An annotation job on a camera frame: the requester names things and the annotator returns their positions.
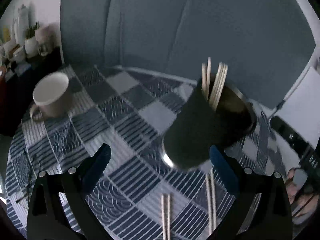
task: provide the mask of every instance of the dark cup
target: dark cup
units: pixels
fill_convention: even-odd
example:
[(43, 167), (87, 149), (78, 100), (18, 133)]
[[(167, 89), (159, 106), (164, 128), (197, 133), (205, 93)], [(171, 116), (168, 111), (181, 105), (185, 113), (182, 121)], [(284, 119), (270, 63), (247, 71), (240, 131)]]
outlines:
[(215, 112), (202, 94), (200, 80), (164, 135), (162, 158), (171, 167), (189, 170), (209, 159), (211, 145), (227, 148), (255, 124), (252, 106), (238, 89), (225, 84)]

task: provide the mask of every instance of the white mug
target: white mug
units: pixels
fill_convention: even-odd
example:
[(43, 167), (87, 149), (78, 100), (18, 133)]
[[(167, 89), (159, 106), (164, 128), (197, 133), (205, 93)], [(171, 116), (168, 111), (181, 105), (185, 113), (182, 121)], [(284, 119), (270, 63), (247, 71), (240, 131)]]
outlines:
[[(72, 106), (72, 95), (68, 89), (69, 78), (61, 72), (54, 72), (41, 79), (33, 90), (35, 104), (30, 109), (30, 118), (41, 122), (48, 117), (59, 117)], [(42, 118), (35, 119), (34, 113), (40, 110)]]

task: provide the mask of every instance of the blue gripper pad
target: blue gripper pad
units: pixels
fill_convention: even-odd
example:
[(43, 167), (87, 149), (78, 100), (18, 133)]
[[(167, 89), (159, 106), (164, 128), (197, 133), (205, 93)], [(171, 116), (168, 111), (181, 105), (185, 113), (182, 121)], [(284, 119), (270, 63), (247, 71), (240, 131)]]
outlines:
[(108, 165), (111, 158), (111, 148), (108, 144), (102, 144), (94, 156), (85, 159), (81, 163), (80, 170), (82, 174), (79, 174), (81, 177), (81, 186), (82, 192), (87, 195), (90, 194), (97, 182), (101, 178), (103, 171)]
[(221, 152), (215, 145), (212, 145), (209, 150), (210, 160), (218, 172), (223, 185), (227, 191), (235, 196), (239, 195), (239, 179), (227, 163)]

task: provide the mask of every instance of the blue and white tablecloth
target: blue and white tablecloth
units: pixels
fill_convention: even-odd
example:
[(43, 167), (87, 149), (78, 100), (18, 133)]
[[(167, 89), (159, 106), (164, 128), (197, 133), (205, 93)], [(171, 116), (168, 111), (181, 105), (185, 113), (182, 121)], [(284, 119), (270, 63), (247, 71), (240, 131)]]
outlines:
[[(23, 197), (28, 185), (33, 187), (39, 171), (65, 172), (107, 143), (111, 160), (86, 200), (114, 239), (162, 239), (162, 193), (172, 194), (172, 238), (206, 239), (204, 178), (211, 163), (186, 173), (168, 168), (159, 157), (162, 135), (196, 82), (120, 66), (69, 65), (60, 71), (69, 77), (73, 108), (64, 117), (41, 123), (30, 120), (27, 112), (10, 147), (5, 187), (7, 213), (16, 228), (26, 236), (28, 198), (19, 203), (16, 200)], [(256, 173), (270, 175), (277, 170), (284, 175), (267, 117), (259, 104), (253, 102), (253, 106), (258, 117), (255, 131), (226, 153)], [(220, 221), (234, 197), (225, 190), (216, 171), (214, 178)], [(71, 227), (81, 232), (63, 194), (60, 199)]]

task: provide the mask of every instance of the mug handle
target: mug handle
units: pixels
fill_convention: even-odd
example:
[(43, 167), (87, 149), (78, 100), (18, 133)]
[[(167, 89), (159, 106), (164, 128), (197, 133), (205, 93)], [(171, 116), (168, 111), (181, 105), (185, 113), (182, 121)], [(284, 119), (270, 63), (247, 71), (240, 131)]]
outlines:
[(39, 106), (37, 106), (36, 104), (33, 104), (30, 108), (30, 118), (34, 121), (34, 122), (42, 122), (44, 121), (46, 118), (44, 117), (40, 117), (38, 119), (35, 119), (33, 114), (35, 113), (36, 110), (39, 109)]

